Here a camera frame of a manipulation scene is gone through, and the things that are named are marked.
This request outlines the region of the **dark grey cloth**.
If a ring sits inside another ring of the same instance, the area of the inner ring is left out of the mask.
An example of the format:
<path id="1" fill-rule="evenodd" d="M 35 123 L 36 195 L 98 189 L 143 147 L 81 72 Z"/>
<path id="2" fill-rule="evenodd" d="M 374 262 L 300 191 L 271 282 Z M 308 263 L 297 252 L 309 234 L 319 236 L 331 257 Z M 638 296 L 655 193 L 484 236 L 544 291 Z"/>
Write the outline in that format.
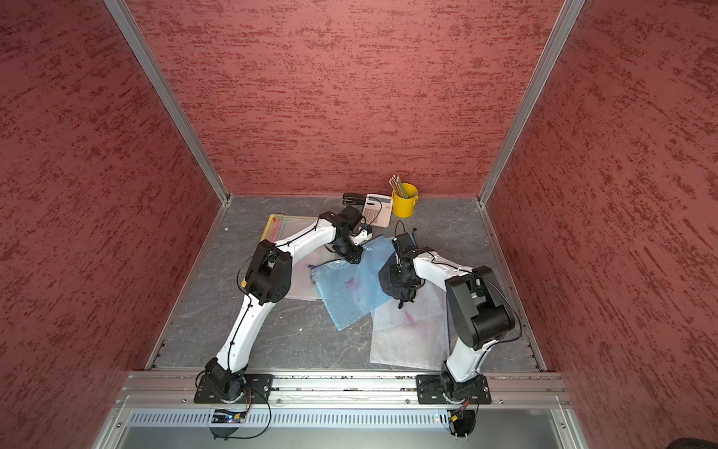
<path id="1" fill-rule="evenodd" d="M 387 296 L 399 301 L 398 308 L 405 303 L 413 302 L 418 290 L 424 286 L 415 270 L 409 266 L 400 267 L 388 261 L 379 272 L 381 290 Z"/>

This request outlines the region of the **blue mesh document bag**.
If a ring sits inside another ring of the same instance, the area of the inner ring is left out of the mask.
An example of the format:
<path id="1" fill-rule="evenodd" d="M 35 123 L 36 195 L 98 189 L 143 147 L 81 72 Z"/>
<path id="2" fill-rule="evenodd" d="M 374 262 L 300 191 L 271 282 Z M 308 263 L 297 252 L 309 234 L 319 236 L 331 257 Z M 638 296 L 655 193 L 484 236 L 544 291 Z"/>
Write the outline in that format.
<path id="1" fill-rule="evenodd" d="M 312 269 L 312 280 L 338 331 L 391 299 L 381 287 L 380 271 L 395 254 L 394 246 L 390 239 L 379 236 L 363 249 L 359 264 L 334 260 Z"/>

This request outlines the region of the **green mesh document bag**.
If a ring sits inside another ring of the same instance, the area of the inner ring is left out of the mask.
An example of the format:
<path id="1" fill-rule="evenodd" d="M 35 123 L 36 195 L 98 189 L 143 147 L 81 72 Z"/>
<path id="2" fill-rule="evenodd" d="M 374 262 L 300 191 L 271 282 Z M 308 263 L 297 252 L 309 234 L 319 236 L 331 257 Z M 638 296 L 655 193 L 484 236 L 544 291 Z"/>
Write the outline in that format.
<path id="1" fill-rule="evenodd" d="M 293 266 L 291 288 L 286 297 L 309 301 L 321 300 L 320 292 L 312 278 L 312 269 L 336 259 L 336 255 L 325 247 L 320 247 L 302 258 Z"/>

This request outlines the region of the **yellow mesh document bag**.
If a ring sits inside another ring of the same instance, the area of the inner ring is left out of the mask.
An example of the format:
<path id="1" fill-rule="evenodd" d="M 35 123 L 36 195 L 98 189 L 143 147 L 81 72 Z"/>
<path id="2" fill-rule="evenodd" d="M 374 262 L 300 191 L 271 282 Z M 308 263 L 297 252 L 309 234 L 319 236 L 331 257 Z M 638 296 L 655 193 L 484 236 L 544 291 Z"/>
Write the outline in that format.
<path id="1" fill-rule="evenodd" d="M 308 227 L 313 226 L 316 217 L 293 216 L 285 214 L 271 214 L 267 219 L 262 239 L 268 241 L 281 241 L 293 235 L 304 232 Z"/>

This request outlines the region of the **clear white mesh document bag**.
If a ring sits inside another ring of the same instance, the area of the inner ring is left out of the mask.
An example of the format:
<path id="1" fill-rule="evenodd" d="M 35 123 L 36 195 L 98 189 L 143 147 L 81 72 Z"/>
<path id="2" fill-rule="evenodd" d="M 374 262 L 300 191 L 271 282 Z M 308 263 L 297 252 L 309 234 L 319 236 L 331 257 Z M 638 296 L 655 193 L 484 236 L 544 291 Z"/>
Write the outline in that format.
<path id="1" fill-rule="evenodd" d="M 391 299 L 372 312 L 370 362 L 418 370 L 440 370 L 449 356 L 445 292 L 428 282 L 413 302 Z"/>

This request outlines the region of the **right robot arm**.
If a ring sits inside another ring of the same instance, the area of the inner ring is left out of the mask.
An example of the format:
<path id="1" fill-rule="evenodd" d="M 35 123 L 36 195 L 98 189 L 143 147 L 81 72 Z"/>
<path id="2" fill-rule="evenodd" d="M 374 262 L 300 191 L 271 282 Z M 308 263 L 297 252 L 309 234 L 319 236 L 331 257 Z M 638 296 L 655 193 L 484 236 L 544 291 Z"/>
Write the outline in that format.
<path id="1" fill-rule="evenodd" d="M 461 266 L 425 248 L 390 256 L 379 282 L 400 305 L 413 301 L 426 284 L 445 293 L 458 341 L 442 364 L 439 391 L 452 403 L 473 396 L 482 387 L 481 368 L 489 351 L 508 342 L 507 335 L 518 327 L 495 273 L 486 266 Z"/>

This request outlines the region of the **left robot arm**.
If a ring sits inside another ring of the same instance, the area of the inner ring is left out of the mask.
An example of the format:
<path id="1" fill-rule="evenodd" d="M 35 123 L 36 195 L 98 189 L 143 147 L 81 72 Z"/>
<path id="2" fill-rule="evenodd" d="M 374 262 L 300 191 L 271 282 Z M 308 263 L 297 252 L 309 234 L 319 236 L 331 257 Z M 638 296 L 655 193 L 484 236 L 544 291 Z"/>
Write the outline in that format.
<path id="1" fill-rule="evenodd" d="M 260 241 L 239 283 L 243 293 L 239 315 L 220 351 L 198 376 L 198 394 L 224 403 L 248 397 L 245 373 L 252 346 L 269 312 L 289 293 L 295 264 L 329 246 L 336 256 L 357 265 L 363 245 L 371 238 L 372 226 L 358 209 L 348 206 L 340 213 L 320 214 L 313 224 L 287 239 Z"/>

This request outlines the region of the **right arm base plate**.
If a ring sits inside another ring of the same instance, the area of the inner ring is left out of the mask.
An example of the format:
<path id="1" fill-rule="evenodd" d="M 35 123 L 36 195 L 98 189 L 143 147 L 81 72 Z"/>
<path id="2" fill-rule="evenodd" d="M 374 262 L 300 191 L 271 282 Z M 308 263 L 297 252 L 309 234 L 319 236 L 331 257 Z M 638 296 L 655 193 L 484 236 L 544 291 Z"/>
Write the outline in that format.
<path id="1" fill-rule="evenodd" d="M 417 375 L 416 392 L 420 404 L 492 403 L 488 381 L 482 374 L 464 383 L 457 383 L 449 374 Z"/>

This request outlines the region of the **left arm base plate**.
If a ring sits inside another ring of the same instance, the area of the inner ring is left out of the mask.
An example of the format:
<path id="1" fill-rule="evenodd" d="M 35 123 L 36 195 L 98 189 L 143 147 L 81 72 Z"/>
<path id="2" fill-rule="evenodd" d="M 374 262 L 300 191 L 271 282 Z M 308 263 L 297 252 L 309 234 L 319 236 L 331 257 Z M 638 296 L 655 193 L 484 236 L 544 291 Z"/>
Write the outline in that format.
<path id="1" fill-rule="evenodd" d="M 193 402 L 228 405 L 249 403 L 250 400 L 264 402 L 271 393 L 274 380 L 271 374 L 245 373 L 231 379 L 225 387 L 217 387 L 209 374 L 203 373 L 198 377 Z"/>

